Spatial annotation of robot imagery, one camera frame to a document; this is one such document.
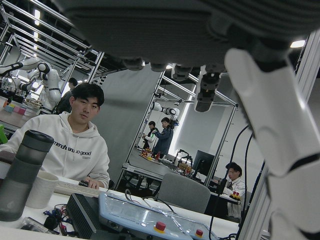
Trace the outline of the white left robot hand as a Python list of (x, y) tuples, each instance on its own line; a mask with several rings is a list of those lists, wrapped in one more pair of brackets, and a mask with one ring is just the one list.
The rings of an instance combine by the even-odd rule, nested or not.
[(274, 240), (320, 237), (320, 133), (291, 43), (320, 27), (317, 0), (57, 0), (84, 38), (130, 70), (142, 61), (227, 71), (268, 166)]

